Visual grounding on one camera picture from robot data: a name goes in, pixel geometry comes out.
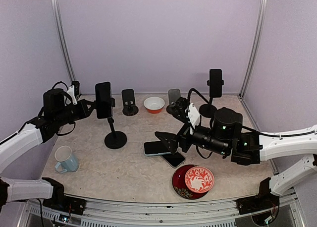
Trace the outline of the blue smartphone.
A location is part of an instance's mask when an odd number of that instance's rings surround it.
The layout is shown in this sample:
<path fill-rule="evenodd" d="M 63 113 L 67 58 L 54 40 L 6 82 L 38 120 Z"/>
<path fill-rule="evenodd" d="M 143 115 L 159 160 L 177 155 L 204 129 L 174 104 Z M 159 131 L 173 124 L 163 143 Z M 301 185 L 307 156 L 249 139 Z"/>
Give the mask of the blue smartphone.
<path fill-rule="evenodd" d="M 151 141 L 144 143 L 145 156 L 168 155 L 171 152 L 162 144 L 161 141 Z"/>

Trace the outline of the lone black smartphone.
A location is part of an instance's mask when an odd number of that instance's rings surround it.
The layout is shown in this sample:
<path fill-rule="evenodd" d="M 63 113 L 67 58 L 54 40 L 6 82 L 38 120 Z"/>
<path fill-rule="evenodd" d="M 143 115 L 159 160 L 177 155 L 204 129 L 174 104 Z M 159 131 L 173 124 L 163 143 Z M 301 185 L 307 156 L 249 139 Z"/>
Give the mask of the lone black smartphone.
<path fill-rule="evenodd" d="M 112 118 L 111 83 L 103 82 L 95 85 L 97 118 Z"/>

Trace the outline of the black pole phone stand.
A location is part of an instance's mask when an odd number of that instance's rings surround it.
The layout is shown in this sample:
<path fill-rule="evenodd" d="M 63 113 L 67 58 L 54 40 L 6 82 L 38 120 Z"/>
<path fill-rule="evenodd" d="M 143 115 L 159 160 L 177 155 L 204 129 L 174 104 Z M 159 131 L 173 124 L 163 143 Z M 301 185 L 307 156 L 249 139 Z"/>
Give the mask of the black pole phone stand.
<path fill-rule="evenodd" d="M 207 85 L 209 86 L 210 99 L 207 104 L 200 106 L 199 113 L 203 117 L 213 118 L 217 108 L 212 104 L 212 101 L 214 98 L 220 98 L 222 96 L 222 87 L 224 85 L 222 70 L 220 68 L 213 68 L 209 70 Z"/>
<path fill-rule="evenodd" d="M 115 107 L 115 99 L 112 98 L 112 109 Z M 107 118 L 111 132 L 104 139 L 105 145 L 110 149 L 122 148 L 127 142 L 127 136 L 122 131 L 116 131 L 114 128 L 114 119 Z"/>

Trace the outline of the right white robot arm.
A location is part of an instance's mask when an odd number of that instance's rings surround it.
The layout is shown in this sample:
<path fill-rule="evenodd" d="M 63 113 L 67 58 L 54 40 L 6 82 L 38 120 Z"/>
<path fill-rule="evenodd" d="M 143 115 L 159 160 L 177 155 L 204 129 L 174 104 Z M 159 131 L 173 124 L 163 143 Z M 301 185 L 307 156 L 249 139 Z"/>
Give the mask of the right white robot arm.
<path fill-rule="evenodd" d="M 184 123 L 177 134 L 155 132 L 155 136 L 170 153 L 178 148 L 187 152 L 192 145 L 230 157 L 231 162 L 248 166 L 271 159 L 303 155 L 303 159 L 276 177 L 269 177 L 260 183 L 259 193 L 253 198 L 258 209 L 264 209 L 273 196 L 280 196 L 317 171 L 317 127 L 281 132 L 265 133 L 243 126 L 243 116 L 229 108 L 218 109 L 212 125 L 207 128 L 192 123 L 192 116 L 178 114 Z"/>

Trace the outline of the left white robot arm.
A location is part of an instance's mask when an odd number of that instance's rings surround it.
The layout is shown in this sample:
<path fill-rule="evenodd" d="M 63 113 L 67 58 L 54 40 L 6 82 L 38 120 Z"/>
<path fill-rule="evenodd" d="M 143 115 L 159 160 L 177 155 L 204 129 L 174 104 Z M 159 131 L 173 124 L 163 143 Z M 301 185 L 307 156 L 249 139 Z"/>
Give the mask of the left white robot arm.
<path fill-rule="evenodd" d="M 22 127 L 0 143 L 0 170 L 4 171 L 13 161 L 29 150 L 46 143 L 66 124 L 75 124 L 85 119 L 96 108 L 96 102 L 85 99 L 76 100 L 75 89 L 68 91 L 53 88 L 43 94 L 43 107 L 39 114 L 25 122 Z M 37 180 L 0 179 L 0 204 L 8 202 L 49 199 L 58 209 L 69 205 L 69 198 L 64 195 L 64 187 L 51 178 Z"/>

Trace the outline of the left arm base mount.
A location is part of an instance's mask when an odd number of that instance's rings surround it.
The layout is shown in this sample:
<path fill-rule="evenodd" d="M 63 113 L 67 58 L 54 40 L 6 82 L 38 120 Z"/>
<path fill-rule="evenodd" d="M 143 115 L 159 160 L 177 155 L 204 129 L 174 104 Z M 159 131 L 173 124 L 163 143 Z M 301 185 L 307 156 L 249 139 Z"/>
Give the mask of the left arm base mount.
<path fill-rule="evenodd" d="M 66 196 L 64 194 L 64 186 L 52 178 L 43 177 L 42 180 L 49 182 L 53 186 L 52 197 L 43 200 L 43 205 L 45 207 L 62 212 L 68 212 L 70 214 L 83 215 L 86 200 Z"/>

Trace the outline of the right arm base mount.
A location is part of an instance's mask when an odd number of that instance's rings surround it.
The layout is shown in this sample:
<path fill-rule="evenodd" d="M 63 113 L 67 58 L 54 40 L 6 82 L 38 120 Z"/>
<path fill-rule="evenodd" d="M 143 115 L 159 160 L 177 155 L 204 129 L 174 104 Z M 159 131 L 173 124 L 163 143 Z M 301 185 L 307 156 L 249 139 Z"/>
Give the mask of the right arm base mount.
<path fill-rule="evenodd" d="M 268 177 L 260 182 L 259 192 L 257 195 L 239 198 L 236 200 L 237 208 L 240 215 L 249 214 L 257 211 L 266 210 L 274 206 L 279 206 L 279 196 L 271 193 Z"/>

